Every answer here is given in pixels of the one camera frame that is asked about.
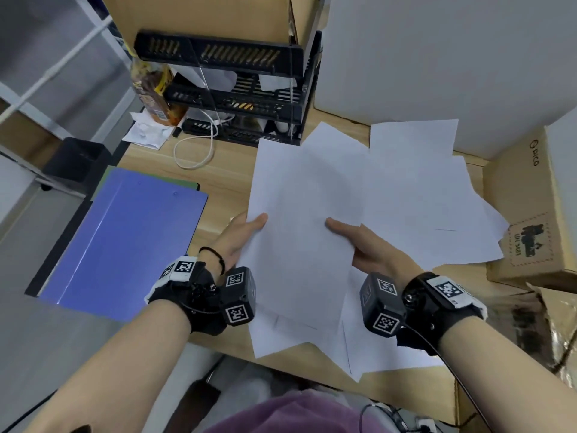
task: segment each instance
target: person's left hand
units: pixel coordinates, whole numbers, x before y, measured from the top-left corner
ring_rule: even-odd
[[[234,266],[241,256],[241,249],[252,237],[253,233],[263,228],[268,220],[268,215],[262,213],[252,222],[246,221],[246,211],[233,218],[219,237],[209,247],[217,251],[224,260],[225,271]],[[210,251],[204,250],[199,254],[199,259],[208,265],[209,260],[216,258]]]

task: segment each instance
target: purple shirt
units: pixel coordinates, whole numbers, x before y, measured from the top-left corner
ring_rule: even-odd
[[[389,433],[363,415],[363,433]],[[314,393],[271,398],[205,430],[206,433],[357,433],[359,412]]]

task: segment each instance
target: desk surface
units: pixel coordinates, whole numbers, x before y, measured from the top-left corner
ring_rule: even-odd
[[[311,107],[304,128],[303,138],[324,121],[340,131],[369,145],[369,127],[326,114]],[[131,145],[120,167],[144,173],[154,173],[200,183],[208,202],[194,233],[189,254],[197,254],[201,246],[208,245],[226,227],[231,217],[246,210],[256,161],[256,148],[215,141],[213,160],[198,170],[183,170],[172,160],[175,138],[159,151]],[[177,157],[182,161],[200,161],[208,152],[208,140],[190,140],[178,146]],[[482,196],[483,166],[486,160],[463,155],[475,191]],[[512,287],[487,281],[485,264],[445,265],[435,270],[450,276],[480,296],[510,293]],[[407,370],[366,373],[360,383],[349,378],[319,349],[310,343],[255,359],[247,326],[228,327],[220,336],[193,334],[190,341],[198,345],[291,373],[331,387],[364,394],[365,396],[403,407],[422,415],[454,423],[457,412],[455,381],[445,367],[415,368]]]

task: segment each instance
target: purple clipboard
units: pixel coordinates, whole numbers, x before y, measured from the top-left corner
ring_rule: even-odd
[[[40,298],[131,320],[162,270],[186,253],[207,199],[148,175],[112,170]]]

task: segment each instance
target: forearm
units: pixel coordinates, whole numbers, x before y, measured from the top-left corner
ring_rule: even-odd
[[[180,308],[145,307],[52,397],[26,433],[140,432],[191,332]]]
[[[572,431],[577,393],[479,318],[451,327],[444,360],[496,433]]]

